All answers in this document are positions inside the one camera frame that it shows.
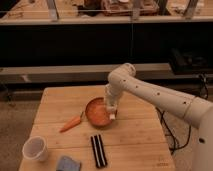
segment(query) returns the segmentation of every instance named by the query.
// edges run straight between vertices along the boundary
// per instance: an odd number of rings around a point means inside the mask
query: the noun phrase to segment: wooden table
[[[55,0],[56,8],[60,18],[77,17],[78,10],[75,5],[83,5],[84,0]],[[3,19],[50,19],[46,0],[20,0]]]
[[[103,170],[174,171],[155,108],[128,93],[121,98],[117,120],[110,126],[94,128],[84,115],[80,125],[59,133],[60,128],[79,115],[90,100],[103,96],[104,86],[45,89],[30,136],[46,138],[50,156],[43,163],[23,159],[20,171],[55,171],[62,155],[80,161],[81,171],[100,170],[95,167],[90,143],[90,137],[96,134],[102,136],[108,161]]]
[[[212,16],[213,15],[213,1],[212,0],[202,0],[200,3],[204,3],[203,7],[200,7],[200,11],[195,12],[195,16]],[[172,4],[179,4],[187,6],[188,0],[168,0],[167,9],[172,16],[182,15],[180,13],[175,12],[175,9],[172,8]]]

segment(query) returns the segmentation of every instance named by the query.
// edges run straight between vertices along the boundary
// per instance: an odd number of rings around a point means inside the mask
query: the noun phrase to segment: floor
[[[37,112],[42,90],[13,91],[11,101],[5,91],[0,91],[0,171],[16,171],[22,159],[22,145],[29,137],[32,123]],[[170,114],[165,114],[172,132],[180,144],[187,139],[188,125]],[[193,153],[197,140],[197,130],[192,129],[190,142],[184,149],[173,154],[177,171],[191,169]]]

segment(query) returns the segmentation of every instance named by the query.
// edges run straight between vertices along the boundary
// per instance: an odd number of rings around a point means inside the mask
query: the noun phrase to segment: gray sponge
[[[56,171],[79,171],[81,163],[72,160],[68,156],[62,156],[57,164]]]

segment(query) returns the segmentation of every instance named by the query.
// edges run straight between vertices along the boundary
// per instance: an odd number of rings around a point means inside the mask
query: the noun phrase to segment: white cup
[[[46,141],[43,137],[35,136],[29,138],[22,148],[25,159],[43,162],[48,158]]]

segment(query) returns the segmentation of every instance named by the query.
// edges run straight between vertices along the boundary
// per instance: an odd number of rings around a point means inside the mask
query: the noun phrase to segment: toy carrot
[[[65,132],[75,126],[77,126],[78,124],[81,123],[81,118],[82,118],[82,115],[84,114],[84,112],[81,113],[80,116],[76,116],[74,118],[72,118],[70,121],[68,121],[60,130],[60,133],[62,132]]]

